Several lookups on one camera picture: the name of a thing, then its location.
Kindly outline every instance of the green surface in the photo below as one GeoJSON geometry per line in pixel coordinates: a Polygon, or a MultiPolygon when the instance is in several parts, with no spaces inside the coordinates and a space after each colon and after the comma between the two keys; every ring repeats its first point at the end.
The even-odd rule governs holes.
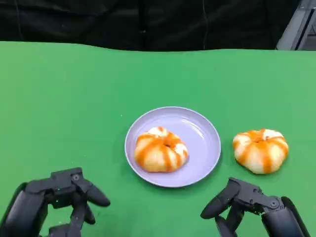
{"type": "MultiPolygon", "coordinates": [[[[234,176],[268,195],[288,196],[316,235],[314,52],[218,50],[185,53],[115,51],[75,44],[0,43],[0,213],[23,181],[81,166],[111,199],[93,206],[97,224],[83,237],[210,237],[199,215],[234,176]],[[196,110],[217,128],[222,158],[206,179],[164,189],[139,178],[124,156],[124,139],[144,112],[161,106],[196,110]],[[281,170],[256,176],[239,166],[233,136],[270,128],[286,137],[281,170]]],[[[48,227],[71,210],[50,209],[48,227]]],[[[246,214],[238,233],[267,236],[246,214]]]]}

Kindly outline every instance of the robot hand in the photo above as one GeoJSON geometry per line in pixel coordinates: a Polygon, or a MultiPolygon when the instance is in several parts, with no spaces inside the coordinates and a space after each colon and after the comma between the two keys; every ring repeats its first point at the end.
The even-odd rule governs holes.
{"type": "Polygon", "coordinates": [[[48,205],[55,209],[71,205],[69,224],[49,229],[49,237],[80,237],[84,222],[93,225],[94,215],[87,204],[109,206],[110,201],[90,181],[81,168],[51,173],[50,178],[21,184],[0,223],[1,237],[39,237],[48,205]]]}
{"type": "Polygon", "coordinates": [[[227,186],[204,208],[203,219],[215,218],[222,237],[237,237],[244,212],[261,214],[270,237],[310,237],[299,213],[287,197],[266,196],[258,186],[230,178],[227,186]],[[219,216],[231,207],[227,219],[219,216]]]}

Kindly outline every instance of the purple plate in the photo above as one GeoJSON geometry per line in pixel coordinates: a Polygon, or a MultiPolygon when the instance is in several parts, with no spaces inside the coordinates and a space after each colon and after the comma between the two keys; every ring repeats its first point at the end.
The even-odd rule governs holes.
{"type": "Polygon", "coordinates": [[[146,181],[163,187],[177,188],[203,179],[216,166],[220,153],[221,142],[211,122],[203,115],[181,107],[163,107],[145,113],[133,123],[125,139],[125,154],[132,169],[146,181]],[[156,126],[177,134],[187,145],[189,159],[177,171],[150,173],[135,162],[137,138],[156,126]]]}

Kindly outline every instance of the black fabric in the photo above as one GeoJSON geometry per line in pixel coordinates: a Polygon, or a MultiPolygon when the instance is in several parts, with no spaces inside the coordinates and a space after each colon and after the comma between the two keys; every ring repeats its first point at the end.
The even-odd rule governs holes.
{"type": "Polygon", "coordinates": [[[0,40],[150,51],[274,49],[298,2],[0,0],[0,40]]]}

